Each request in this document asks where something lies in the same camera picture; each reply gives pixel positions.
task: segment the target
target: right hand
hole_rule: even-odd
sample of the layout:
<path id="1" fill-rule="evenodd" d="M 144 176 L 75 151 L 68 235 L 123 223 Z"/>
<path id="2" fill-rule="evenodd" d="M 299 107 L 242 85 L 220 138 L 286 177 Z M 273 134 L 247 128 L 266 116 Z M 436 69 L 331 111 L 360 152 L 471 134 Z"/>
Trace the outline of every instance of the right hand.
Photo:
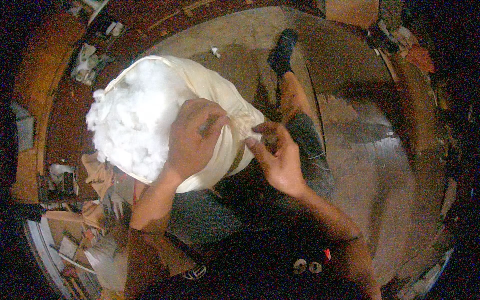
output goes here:
<path id="1" fill-rule="evenodd" d="M 301 173 L 299 147 L 292 140 L 287 129 L 280 123 L 265 122 L 252 130 L 264 135 L 273 134 L 277 139 L 274 155 L 263 143 L 253 138 L 245 140 L 250 151 L 260 162 L 268 183 L 289 196 L 300 196 L 308 186 Z"/>

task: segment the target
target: sock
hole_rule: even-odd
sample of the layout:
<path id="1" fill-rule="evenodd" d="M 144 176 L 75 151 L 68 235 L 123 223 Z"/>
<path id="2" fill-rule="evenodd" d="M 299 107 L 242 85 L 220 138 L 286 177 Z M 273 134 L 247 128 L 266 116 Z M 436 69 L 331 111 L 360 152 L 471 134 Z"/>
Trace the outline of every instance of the sock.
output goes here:
<path id="1" fill-rule="evenodd" d="M 293 52 L 293 47 L 297 43 L 297 32 L 293 29 L 285 29 L 282 31 L 275 48 L 268 56 L 267 62 L 272 69 L 281 77 L 286 72 L 293 72 L 290 66 L 290 56 Z"/>

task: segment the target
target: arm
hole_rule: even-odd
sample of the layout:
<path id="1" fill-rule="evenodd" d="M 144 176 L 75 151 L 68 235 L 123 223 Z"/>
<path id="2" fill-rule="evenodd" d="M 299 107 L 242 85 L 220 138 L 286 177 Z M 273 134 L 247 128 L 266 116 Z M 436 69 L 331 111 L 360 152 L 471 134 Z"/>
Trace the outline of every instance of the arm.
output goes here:
<path id="1" fill-rule="evenodd" d="M 247 139 L 245 143 L 260 162 L 268 182 L 292 197 L 301 210 L 308 211 L 315 219 L 317 228 L 332 242 L 336 253 L 332 259 L 335 275 L 357 283 L 373 299 L 381 299 L 372 259 L 360 229 L 345 213 L 307 186 L 301 173 L 299 148 L 285 127 L 266 122 L 253 130 L 276 137 L 274 155 L 255 139 Z"/>
<path id="2" fill-rule="evenodd" d="M 164 168 L 132 208 L 125 299 L 135 299 L 149 286 L 169 277 L 162 254 L 171 250 L 165 229 L 175 191 L 207 165 L 227 123 L 226 112 L 206 99 L 186 101 L 180 108 L 170 129 Z"/>

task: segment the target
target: person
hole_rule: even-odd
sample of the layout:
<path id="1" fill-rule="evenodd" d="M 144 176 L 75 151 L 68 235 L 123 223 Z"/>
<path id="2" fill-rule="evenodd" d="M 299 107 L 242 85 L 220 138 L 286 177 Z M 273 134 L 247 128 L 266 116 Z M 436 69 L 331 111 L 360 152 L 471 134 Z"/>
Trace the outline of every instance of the person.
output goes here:
<path id="1" fill-rule="evenodd" d="M 268 58 L 281 123 L 253 128 L 263 135 L 245 140 L 255 159 L 215 186 L 216 200 L 243 225 L 190 246 L 165 231 L 175 191 L 206 166 L 229 119 L 206 99 L 182 105 L 164 168 L 132 209 L 126 299 L 381 299 L 360 229 L 327 199 L 321 139 L 290 66 L 296 40 L 284 30 Z"/>

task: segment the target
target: left hand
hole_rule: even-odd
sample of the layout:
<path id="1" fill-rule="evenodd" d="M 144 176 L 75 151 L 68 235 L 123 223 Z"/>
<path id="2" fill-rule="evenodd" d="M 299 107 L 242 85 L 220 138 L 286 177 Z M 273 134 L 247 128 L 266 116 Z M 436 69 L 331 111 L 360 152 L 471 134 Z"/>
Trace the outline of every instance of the left hand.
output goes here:
<path id="1" fill-rule="evenodd" d="M 184 181 L 200 172 L 213 155 L 227 112 L 207 99 L 187 100 L 170 128 L 168 158 L 164 169 L 174 171 Z"/>

